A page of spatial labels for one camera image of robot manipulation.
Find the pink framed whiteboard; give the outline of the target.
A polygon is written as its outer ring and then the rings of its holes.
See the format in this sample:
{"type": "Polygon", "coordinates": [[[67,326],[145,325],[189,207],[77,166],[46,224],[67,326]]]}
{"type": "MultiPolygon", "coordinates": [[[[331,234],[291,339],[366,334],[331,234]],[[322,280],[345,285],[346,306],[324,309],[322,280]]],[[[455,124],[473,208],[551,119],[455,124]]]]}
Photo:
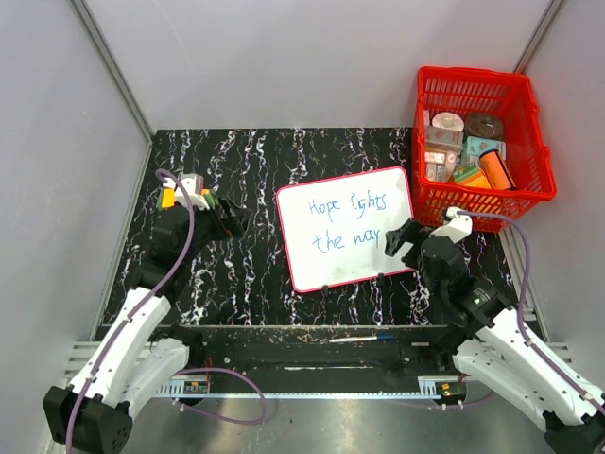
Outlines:
{"type": "Polygon", "coordinates": [[[413,218],[400,166],[285,186],[276,206],[298,293],[410,271],[385,253],[386,233],[413,218]]]}

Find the white marker blue cap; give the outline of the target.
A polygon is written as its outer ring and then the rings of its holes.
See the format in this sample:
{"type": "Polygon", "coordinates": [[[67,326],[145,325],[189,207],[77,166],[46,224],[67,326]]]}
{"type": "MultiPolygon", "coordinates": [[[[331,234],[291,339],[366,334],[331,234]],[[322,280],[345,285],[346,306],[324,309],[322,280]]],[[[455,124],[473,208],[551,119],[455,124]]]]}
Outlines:
{"type": "Polygon", "coordinates": [[[340,343],[356,343],[356,342],[390,342],[394,341],[393,335],[373,335],[373,336],[357,336],[357,337],[343,337],[328,340],[329,343],[340,344],[340,343]]]}

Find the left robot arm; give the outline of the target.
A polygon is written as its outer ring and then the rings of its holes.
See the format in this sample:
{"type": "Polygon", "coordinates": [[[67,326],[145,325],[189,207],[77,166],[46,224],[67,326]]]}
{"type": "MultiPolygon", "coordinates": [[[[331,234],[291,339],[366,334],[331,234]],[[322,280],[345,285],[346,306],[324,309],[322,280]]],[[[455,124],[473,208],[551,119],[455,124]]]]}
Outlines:
{"type": "Polygon", "coordinates": [[[250,210],[208,192],[207,208],[184,202],[162,208],[119,316],[80,371],[63,388],[51,387],[43,411],[54,442],[87,453],[119,453],[136,416],[171,376],[194,374],[205,360],[203,337],[171,326],[155,350],[139,356],[191,278],[209,243],[245,234],[250,210]]]}

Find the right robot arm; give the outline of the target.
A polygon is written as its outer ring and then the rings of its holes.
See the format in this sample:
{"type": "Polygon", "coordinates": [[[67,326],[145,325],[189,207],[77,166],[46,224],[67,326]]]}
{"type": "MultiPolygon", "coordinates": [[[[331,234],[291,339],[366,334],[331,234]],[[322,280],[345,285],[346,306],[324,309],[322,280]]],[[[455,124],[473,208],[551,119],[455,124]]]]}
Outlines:
{"type": "Polygon", "coordinates": [[[411,218],[386,234],[386,255],[410,246],[403,264],[420,273],[452,327],[431,349],[431,366],[443,375],[458,370],[487,386],[533,422],[554,452],[603,452],[604,392],[525,322],[528,279],[513,304],[469,272],[458,243],[473,231],[477,216],[450,207],[440,227],[411,218]]]}

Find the orange sponge pack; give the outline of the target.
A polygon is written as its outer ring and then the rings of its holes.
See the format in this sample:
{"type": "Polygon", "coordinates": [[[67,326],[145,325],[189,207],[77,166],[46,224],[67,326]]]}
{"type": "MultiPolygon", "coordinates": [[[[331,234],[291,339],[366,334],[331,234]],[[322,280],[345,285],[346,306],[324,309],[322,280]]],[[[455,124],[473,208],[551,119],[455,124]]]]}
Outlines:
{"type": "MultiPolygon", "coordinates": [[[[204,195],[204,197],[205,197],[206,191],[211,191],[211,190],[203,189],[202,194],[204,195]]],[[[176,205],[175,188],[163,187],[160,192],[160,196],[159,196],[159,199],[157,200],[156,205],[157,205],[158,209],[168,209],[168,208],[174,207],[176,205]]]]}

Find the pink snack box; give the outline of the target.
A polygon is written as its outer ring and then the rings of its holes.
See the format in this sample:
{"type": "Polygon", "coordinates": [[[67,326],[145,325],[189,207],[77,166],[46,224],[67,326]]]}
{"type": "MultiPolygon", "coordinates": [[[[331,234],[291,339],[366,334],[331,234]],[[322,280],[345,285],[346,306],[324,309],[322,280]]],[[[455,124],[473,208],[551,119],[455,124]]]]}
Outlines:
{"type": "Polygon", "coordinates": [[[463,133],[461,131],[425,126],[424,139],[425,145],[428,148],[460,152],[463,142],[463,133]]]}

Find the orange cylinder can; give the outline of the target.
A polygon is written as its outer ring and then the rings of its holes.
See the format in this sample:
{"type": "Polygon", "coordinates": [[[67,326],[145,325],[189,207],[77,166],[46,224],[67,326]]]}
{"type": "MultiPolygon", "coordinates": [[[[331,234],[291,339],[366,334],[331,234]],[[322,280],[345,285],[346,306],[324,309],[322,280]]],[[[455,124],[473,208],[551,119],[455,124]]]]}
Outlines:
{"type": "Polygon", "coordinates": [[[479,156],[479,165],[491,189],[511,191],[515,183],[499,150],[493,148],[479,156]]]}

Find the teal small box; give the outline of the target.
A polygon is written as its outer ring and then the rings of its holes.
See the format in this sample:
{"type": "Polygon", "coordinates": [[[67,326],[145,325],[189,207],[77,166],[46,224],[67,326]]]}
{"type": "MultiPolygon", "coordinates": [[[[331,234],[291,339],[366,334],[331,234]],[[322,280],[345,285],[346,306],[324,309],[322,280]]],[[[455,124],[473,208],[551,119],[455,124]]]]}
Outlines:
{"type": "Polygon", "coordinates": [[[497,149],[503,158],[507,155],[506,143],[500,140],[487,139],[477,136],[467,136],[462,150],[471,157],[479,158],[483,153],[497,149]]]}

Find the red plastic basket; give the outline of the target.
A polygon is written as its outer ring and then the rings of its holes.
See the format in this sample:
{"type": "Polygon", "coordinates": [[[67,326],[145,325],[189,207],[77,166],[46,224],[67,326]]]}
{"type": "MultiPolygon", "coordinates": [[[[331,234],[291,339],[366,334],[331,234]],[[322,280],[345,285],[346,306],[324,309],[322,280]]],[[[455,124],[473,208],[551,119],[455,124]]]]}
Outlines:
{"type": "Polygon", "coordinates": [[[418,221],[437,226],[445,210],[476,212],[480,232],[498,233],[557,186],[539,106],[523,74],[424,66],[417,75],[412,201],[418,221]]]}

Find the pink round roll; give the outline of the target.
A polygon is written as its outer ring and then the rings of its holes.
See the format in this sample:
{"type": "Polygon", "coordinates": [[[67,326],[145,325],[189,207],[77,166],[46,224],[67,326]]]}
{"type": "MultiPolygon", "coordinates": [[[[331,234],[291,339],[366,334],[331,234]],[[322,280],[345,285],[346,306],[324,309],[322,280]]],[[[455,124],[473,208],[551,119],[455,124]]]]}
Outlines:
{"type": "Polygon", "coordinates": [[[441,112],[433,116],[431,125],[435,128],[445,129],[449,131],[464,131],[464,121],[456,113],[441,112]]]}

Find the brown round tin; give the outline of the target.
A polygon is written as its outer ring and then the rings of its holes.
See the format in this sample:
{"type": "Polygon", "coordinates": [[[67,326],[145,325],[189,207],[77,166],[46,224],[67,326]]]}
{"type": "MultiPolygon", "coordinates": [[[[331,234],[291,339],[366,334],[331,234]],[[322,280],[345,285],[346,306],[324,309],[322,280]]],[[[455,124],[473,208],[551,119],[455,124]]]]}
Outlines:
{"type": "Polygon", "coordinates": [[[501,140],[504,136],[502,120],[491,113],[469,113],[464,119],[464,134],[491,140],[501,140]]]}

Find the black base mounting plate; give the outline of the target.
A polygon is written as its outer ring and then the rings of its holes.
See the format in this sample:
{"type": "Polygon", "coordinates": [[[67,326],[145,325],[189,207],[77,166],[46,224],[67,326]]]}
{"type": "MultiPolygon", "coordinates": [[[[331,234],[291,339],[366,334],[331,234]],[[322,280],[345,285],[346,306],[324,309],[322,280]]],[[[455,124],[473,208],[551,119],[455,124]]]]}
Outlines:
{"type": "Polygon", "coordinates": [[[159,341],[177,335],[194,343],[191,366],[213,366],[212,375],[234,370],[248,379],[286,371],[377,370],[408,376],[458,375],[442,342],[445,326],[177,326],[161,327],[159,341]],[[329,343],[328,340],[393,335],[390,342],[329,343]]]}

